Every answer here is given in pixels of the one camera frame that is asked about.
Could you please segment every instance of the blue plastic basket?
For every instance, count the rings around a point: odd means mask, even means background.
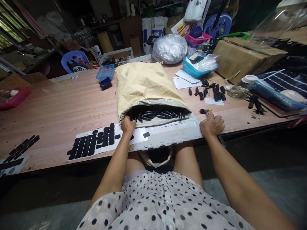
[[[110,80],[112,80],[113,75],[114,75],[114,64],[103,65],[100,67],[96,75],[96,79],[98,79],[99,81],[102,81],[108,77],[110,78]]]
[[[209,75],[212,71],[215,71],[218,68],[218,64],[217,67],[214,70],[207,70],[204,72],[198,71],[197,69],[195,69],[190,63],[188,63],[186,61],[187,58],[191,57],[191,55],[185,57],[183,59],[183,63],[181,63],[183,65],[183,70],[185,72],[187,72],[188,74],[190,74],[192,77],[196,78],[196,79],[201,79],[203,77],[206,77],[207,75]]]
[[[307,107],[307,105],[296,102],[291,98],[286,97],[285,95],[259,83],[258,81],[254,83],[252,91],[284,111],[297,110]]]

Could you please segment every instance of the paper bag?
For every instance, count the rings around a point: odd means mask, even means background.
[[[185,117],[191,111],[178,95],[175,85],[167,78],[160,63],[127,63],[116,70],[118,75],[118,116],[120,121],[128,111],[137,105],[164,105],[182,108]],[[148,127],[166,124],[179,118],[160,119],[137,122],[136,127]]]

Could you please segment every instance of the pink container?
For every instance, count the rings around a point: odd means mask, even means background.
[[[189,43],[191,43],[191,44],[193,44],[193,45],[197,45],[197,44],[201,44],[201,43],[203,43],[204,41],[209,40],[209,39],[212,38],[210,35],[205,34],[205,33],[202,33],[202,36],[203,36],[204,38],[196,39],[196,38],[193,38],[190,34],[187,34],[187,36],[186,36],[185,39],[186,39]]]

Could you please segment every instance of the person's right hand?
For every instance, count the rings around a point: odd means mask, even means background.
[[[225,125],[223,125],[224,120],[221,116],[214,117],[214,114],[211,112],[208,112],[208,116],[208,119],[203,120],[199,124],[202,135],[204,138],[220,135],[225,128]]]
[[[129,135],[132,135],[134,128],[135,128],[136,121],[130,121],[129,116],[125,116],[125,118],[122,120],[121,129],[123,133],[127,133]]]

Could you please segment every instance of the polka dot dress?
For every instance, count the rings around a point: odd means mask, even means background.
[[[77,229],[253,229],[231,207],[175,173],[144,173],[98,199]]]

